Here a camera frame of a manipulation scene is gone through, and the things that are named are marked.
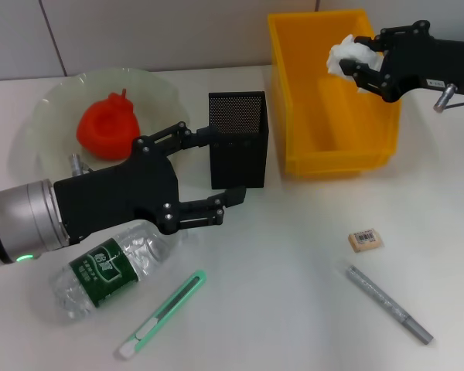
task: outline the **black mesh pen holder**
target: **black mesh pen holder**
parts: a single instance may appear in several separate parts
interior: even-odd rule
[[[263,91],[210,93],[211,188],[264,186],[268,115]]]

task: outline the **barcode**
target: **barcode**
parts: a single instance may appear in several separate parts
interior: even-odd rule
[[[359,243],[374,242],[377,240],[374,237],[373,231],[371,230],[366,230],[364,232],[355,233],[354,236],[356,237],[356,240]]]
[[[440,87],[440,88],[445,89],[445,83],[444,83],[443,81],[440,81],[440,80],[426,79],[426,83],[427,83],[430,87]]]

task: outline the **red fruit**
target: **red fruit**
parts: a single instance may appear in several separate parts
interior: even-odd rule
[[[84,112],[77,127],[77,140],[103,160],[122,160],[131,154],[131,144],[141,132],[134,105],[122,95],[111,93],[108,99],[93,103]]]

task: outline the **white tabletop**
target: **white tabletop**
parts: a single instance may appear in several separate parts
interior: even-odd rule
[[[207,125],[209,92],[269,87],[269,67],[159,76],[179,88],[192,129]],[[0,189],[41,176],[21,134],[61,80],[0,82]],[[83,322],[59,319],[48,277],[123,226],[0,268],[0,371],[464,371],[464,108],[438,115],[437,97],[407,95],[398,153],[355,179],[282,180],[270,137],[264,189],[249,189],[222,226],[192,231],[153,279]],[[207,148],[180,157],[181,200],[212,194]],[[366,228],[384,247],[355,254],[347,236]],[[435,341],[419,343],[350,283],[338,271],[344,260]],[[132,361],[116,360],[121,342],[197,269],[208,282]]]

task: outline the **eraser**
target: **eraser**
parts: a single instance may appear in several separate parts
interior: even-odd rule
[[[376,249],[381,246],[381,238],[374,229],[351,233],[349,235],[349,242],[356,253]]]

